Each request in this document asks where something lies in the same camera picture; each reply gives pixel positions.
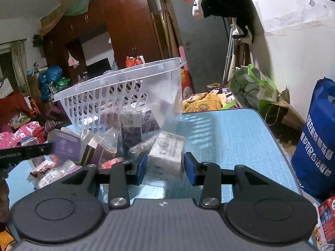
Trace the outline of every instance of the white laundry basket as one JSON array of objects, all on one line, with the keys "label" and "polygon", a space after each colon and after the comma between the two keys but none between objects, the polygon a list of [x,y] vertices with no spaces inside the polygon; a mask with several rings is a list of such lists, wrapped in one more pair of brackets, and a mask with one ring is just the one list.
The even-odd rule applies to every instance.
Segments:
[{"label": "white laundry basket", "polygon": [[54,95],[77,129],[104,133],[109,116],[126,106],[142,109],[144,121],[173,130],[182,113],[180,68],[183,58],[172,58],[126,68],[77,84]]}]

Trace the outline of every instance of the blue tote bag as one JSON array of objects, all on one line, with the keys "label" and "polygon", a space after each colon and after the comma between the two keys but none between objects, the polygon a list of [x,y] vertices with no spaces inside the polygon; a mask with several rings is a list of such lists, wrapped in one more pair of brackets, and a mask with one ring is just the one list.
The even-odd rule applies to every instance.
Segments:
[{"label": "blue tote bag", "polygon": [[335,83],[317,82],[309,114],[292,158],[300,185],[318,199],[335,189]]}]

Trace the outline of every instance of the purple box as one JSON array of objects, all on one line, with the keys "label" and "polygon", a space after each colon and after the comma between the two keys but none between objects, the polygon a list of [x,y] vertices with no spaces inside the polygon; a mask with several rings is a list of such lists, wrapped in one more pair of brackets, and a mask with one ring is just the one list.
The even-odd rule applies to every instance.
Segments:
[{"label": "purple box", "polygon": [[72,161],[79,161],[81,144],[79,137],[57,131],[53,143],[53,154],[55,156]]}]

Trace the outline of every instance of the blue plastic bag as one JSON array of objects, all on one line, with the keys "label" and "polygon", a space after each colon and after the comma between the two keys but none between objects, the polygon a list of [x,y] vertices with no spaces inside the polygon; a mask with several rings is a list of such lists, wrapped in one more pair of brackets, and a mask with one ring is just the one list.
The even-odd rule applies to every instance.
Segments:
[{"label": "blue plastic bag", "polygon": [[51,98],[51,91],[48,87],[47,84],[44,84],[40,87],[40,91],[41,91],[41,100],[43,102],[47,102],[49,101],[49,99]]},{"label": "blue plastic bag", "polygon": [[63,70],[58,66],[51,67],[46,71],[46,78],[48,80],[48,84],[56,82],[63,78]]},{"label": "blue plastic bag", "polygon": [[46,73],[40,73],[38,81],[39,81],[39,87],[42,87],[43,85],[47,85],[48,79],[46,78]]},{"label": "blue plastic bag", "polygon": [[304,190],[320,200],[335,189],[335,83],[317,82],[292,166]]}]

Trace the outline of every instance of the black circular mount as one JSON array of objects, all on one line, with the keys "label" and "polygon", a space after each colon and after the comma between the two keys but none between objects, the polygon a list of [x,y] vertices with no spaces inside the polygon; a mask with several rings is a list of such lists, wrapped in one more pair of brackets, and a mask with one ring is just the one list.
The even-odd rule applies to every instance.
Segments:
[{"label": "black circular mount", "polygon": [[12,210],[20,237],[45,244],[72,242],[92,232],[105,215],[99,200],[87,192],[58,186],[26,196]]},{"label": "black circular mount", "polygon": [[304,200],[242,197],[228,203],[225,218],[247,239],[263,244],[289,245],[310,236],[315,226],[314,219],[309,218],[311,214],[313,216],[315,212]]}]

